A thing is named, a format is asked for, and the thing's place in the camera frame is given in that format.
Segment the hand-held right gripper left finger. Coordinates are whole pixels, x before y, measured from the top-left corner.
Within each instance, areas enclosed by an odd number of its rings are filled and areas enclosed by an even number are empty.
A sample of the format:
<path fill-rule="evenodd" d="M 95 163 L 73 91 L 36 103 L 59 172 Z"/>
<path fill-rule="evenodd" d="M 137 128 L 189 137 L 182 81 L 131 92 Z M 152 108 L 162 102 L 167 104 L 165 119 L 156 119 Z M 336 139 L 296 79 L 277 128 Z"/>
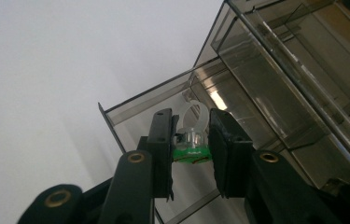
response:
<path fill-rule="evenodd" d="M 175 126 L 178 116 L 171 108 L 157 111 L 152 118 L 148 136 L 139 140 L 139 150 L 145 150 L 153 161 L 153 197 L 174 199 L 172 163 L 174 161 Z"/>

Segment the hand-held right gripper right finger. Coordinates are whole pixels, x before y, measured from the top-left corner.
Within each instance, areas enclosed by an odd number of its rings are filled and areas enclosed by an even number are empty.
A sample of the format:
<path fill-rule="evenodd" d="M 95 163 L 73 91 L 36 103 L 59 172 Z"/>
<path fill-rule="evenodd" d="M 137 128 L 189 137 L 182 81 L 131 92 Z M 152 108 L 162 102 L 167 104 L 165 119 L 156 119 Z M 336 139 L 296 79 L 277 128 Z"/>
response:
<path fill-rule="evenodd" d="M 225 198 L 244 198 L 253 142 L 231 113 L 210 110 L 209 149 L 217 189 Z"/>

